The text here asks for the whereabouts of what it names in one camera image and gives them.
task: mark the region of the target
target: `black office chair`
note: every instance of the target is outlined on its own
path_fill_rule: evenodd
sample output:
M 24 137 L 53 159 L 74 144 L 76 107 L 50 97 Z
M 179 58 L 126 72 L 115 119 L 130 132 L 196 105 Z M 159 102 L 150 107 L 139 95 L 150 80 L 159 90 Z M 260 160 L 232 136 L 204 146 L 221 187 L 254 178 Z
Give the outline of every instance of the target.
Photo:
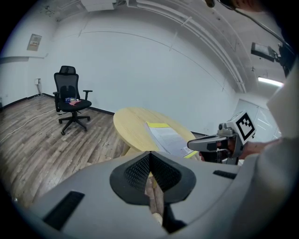
M 56 111 L 71 112 L 71 117 L 66 117 L 58 120 L 60 124 L 62 124 L 62 121 L 68 120 L 68 122 L 62 129 L 61 134 L 65 134 L 64 131 L 68 126 L 70 126 L 72 122 L 80 124 L 84 128 L 84 130 L 87 131 L 86 126 L 82 124 L 79 120 L 87 119 L 88 121 L 90 121 L 90 117 L 78 116 L 77 112 L 92 105 L 92 103 L 87 100 L 88 92 L 92 91 L 84 90 L 85 99 L 80 99 L 78 91 L 79 76 L 76 74 L 76 69 L 72 66 L 62 66 L 60 72 L 54 74 L 54 79 L 57 88 L 57 91 L 53 92 L 53 94 L 55 95 Z M 65 98 L 68 97 L 80 99 L 81 101 L 76 103 L 75 105 L 70 105 L 69 103 L 64 102 Z

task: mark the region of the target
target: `wooden floor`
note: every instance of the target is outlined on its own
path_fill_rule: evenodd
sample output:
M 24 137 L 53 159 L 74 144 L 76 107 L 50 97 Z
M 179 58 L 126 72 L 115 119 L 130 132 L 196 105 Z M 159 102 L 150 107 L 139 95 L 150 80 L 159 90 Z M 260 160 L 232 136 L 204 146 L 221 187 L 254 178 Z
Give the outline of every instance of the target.
M 26 121 L 54 108 L 54 99 L 48 97 L 9 106 L 0 112 L 0 141 Z M 66 121 L 61 125 L 58 119 L 71 114 L 58 116 L 54 110 L 28 122 L 0 144 L 1 179 L 18 203 L 29 207 L 76 171 L 120 156 L 124 143 L 114 129 L 113 116 L 89 109 L 81 112 L 91 117 L 90 121 L 81 120 L 87 125 L 87 132 L 72 123 L 62 136 Z M 152 184 L 152 180 L 147 183 L 146 194 L 153 199 L 160 192 L 150 192 Z M 163 208 L 160 201 L 151 204 Z

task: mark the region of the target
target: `chair base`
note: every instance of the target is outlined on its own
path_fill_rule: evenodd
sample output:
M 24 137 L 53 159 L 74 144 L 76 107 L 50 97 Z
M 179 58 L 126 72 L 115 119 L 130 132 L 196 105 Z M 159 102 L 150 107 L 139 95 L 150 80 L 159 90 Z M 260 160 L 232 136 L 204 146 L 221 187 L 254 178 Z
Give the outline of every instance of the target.
M 76 122 L 76 123 L 80 124 L 84 128 L 84 131 L 87 131 L 86 126 L 79 121 L 80 119 L 87 119 L 88 121 L 90 121 L 90 116 L 78 116 L 77 112 L 72 112 L 71 117 L 66 117 L 66 118 L 59 119 L 58 122 L 60 124 L 62 124 L 62 121 L 68 120 L 68 122 L 66 123 L 66 125 L 62 129 L 61 134 L 65 135 L 64 131 L 66 130 L 66 128 L 68 126 L 71 125 L 72 122 Z

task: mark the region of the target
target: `document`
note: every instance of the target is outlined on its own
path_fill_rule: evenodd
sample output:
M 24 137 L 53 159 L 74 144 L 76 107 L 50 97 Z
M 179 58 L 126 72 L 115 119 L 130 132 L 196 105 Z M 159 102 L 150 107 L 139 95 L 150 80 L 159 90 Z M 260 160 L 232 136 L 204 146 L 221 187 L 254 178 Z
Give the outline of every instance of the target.
M 178 157 L 191 157 L 196 154 L 196 151 L 187 147 L 183 137 L 169 125 L 146 122 L 145 127 L 160 151 Z

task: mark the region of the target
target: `yellow paper edge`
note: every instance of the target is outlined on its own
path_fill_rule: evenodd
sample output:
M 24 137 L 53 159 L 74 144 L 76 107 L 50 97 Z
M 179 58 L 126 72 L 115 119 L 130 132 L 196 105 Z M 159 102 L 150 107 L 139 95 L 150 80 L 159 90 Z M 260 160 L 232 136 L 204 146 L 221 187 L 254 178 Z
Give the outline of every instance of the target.
M 190 153 L 190 154 L 184 156 L 184 158 L 186 158 L 186 159 L 191 158 L 193 155 L 195 155 L 195 154 L 197 154 L 197 153 L 198 153 L 198 151 L 193 151 L 192 153 Z
M 151 128 L 166 128 L 166 127 L 170 127 L 168 124 L 166 123 L 149 123 L 146 122 L 148 124 L 149 127 Z

